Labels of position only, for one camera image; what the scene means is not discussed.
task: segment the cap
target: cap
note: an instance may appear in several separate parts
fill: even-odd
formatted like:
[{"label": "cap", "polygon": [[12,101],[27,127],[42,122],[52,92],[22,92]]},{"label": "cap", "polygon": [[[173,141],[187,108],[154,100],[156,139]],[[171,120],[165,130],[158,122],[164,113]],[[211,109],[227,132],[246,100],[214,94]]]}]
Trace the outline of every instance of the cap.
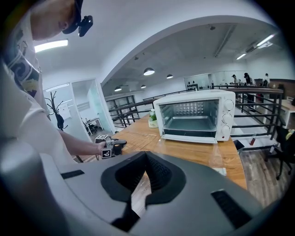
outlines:
[{"label": "cap", "polygon": [[63,30],[64,34],[73,33],[79,26],[81,22],[81,8],[82,8],[83,0],[75,0],[75,18],[73,23],[65,30]]}]

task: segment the red object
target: red object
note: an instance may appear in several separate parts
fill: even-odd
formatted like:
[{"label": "red object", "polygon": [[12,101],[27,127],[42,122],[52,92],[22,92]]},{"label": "red object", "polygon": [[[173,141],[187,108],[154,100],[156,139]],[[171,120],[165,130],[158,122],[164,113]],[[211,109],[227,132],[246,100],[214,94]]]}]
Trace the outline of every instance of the red object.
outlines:
[{"label": "red object", "polygon": [[254,142],[255,142],[255,138],[253,137],[251,142],[250,142],[250,145],[253,146]]}]

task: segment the oven door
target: oven door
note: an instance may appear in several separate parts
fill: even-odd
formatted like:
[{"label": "oven door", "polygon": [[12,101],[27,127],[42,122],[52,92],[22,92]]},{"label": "oven door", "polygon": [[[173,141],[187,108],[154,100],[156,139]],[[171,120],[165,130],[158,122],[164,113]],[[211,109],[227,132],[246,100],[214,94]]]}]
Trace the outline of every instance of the oven door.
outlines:
[{"label": "oven door", "polygon": [[218,99],[160,105],[162,138],[217,143],[218,105]]}]

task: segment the person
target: person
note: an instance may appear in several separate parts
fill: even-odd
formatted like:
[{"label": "person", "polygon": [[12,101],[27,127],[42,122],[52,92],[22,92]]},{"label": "person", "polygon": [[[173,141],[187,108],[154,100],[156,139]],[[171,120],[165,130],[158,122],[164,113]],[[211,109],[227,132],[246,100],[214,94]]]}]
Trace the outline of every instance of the person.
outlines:
[{"label": "person", "polygon": [[232,77],[234,78],[234,84],[237,84],[236,75],[232,75]]},{"label": "person", "polygon": [[74,32],[81,21],[82,3],[83,0],[46,0],[35,6],[11,33],[1,62],[11,78],[6,83],[13,95],[7,92],[7,97],[11,104],[15,102],[19,114],[13,118],[16,120],[13,126],[17,128],[7,130],[5,135],[17,137],[39,153],[51,155],[58,165],[75,163],[72,155],[101,155],[105,146],[105,142],[81,141],[54,128],[47,118],[41,70],[33,46],[33,41],[50,39],[60,32]]},{"label": "person", "polygon": [[268,74],[266,73],[265,74],[265,77],[264,77],[264,80],[263,80],[263,82],[262,82],[262,86],[263,87],[269,87],[269,84],[270,84],[270,79],[268,78]]},{"label": "person", "polygon": [[252,86],[252,85],[253,85],[253,80],[252,80],[252,78],[249,76],[248,73],[244,73],[244,78],[246,79],[246,84],[247,84],[247,86]]}]

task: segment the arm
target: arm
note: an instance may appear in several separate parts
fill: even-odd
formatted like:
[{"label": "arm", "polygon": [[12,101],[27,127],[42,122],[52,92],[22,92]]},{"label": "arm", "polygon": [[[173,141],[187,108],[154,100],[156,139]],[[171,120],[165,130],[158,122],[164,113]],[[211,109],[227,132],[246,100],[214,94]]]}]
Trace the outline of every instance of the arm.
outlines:
[{"label": "arm", "polygon": [[71,155],[101,155],[101,150],[106,142],[91,143],[85,142],[59,130],[61,137],[65,142],[65,146]]}]

